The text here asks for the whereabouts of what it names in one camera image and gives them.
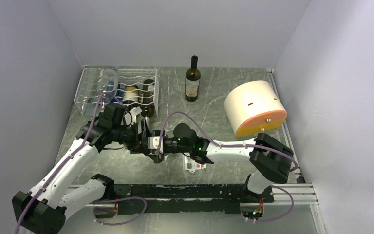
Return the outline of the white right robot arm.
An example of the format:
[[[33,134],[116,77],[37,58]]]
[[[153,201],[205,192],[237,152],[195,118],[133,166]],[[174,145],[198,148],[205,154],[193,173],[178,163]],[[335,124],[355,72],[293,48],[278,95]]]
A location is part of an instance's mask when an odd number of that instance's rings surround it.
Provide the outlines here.
[[[243,189],[247,201],[254,202],[272,184],[286,184],[296,165],[293,151],[266,133],[244,141],[216,141],[199,137],[189,125],[178,124],[173,137],[161,130],[147,134],[143,142],[146,155],[161,162],[165,155],[183,153],[198,164],[214,164],[224,161],[248,162],[255,172],[248,175]]]

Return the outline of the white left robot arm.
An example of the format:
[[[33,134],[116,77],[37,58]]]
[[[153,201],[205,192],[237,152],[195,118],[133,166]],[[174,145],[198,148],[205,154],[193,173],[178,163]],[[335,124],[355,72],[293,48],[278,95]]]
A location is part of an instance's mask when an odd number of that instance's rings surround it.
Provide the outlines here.
[[[67,192],[84,167],[113,142],[136,146],[136,118],[124,122],[127,107],[119,103],[106,105],[99,115],[84,125],[69,150],[54,168],[28,192],[17,192],[12,205],[17,220],[14,232],[23,228],[27,234],[57,234],[69,217],[93,201],[108,203],[117,198],[114,180],[96,174],[74,190]]]

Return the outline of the dark green labelled wine bottle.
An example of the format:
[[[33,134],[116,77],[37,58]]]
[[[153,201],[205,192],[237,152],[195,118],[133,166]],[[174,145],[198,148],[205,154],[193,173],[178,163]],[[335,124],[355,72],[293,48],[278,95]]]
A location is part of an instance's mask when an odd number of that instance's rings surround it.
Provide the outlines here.
[[[185,100],[195,102],[198,99],[201,72],[197,67],[198,56],[191,57],[190,67],[185,74]]]

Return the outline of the clear bottle with cork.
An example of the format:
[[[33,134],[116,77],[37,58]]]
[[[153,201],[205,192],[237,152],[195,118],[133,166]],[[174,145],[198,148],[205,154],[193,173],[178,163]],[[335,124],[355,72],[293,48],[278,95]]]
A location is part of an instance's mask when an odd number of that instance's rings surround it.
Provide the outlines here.
[[[96,88],[97,94],[101,96],[101,112],[104,111],[106,105],[108,104],[107,98],[110,96],[110,94],[107,92],[107,86],[110,81],[113,83],[118,82],[118,70],[113,66],[105,66],[101,69],[100,79]]]

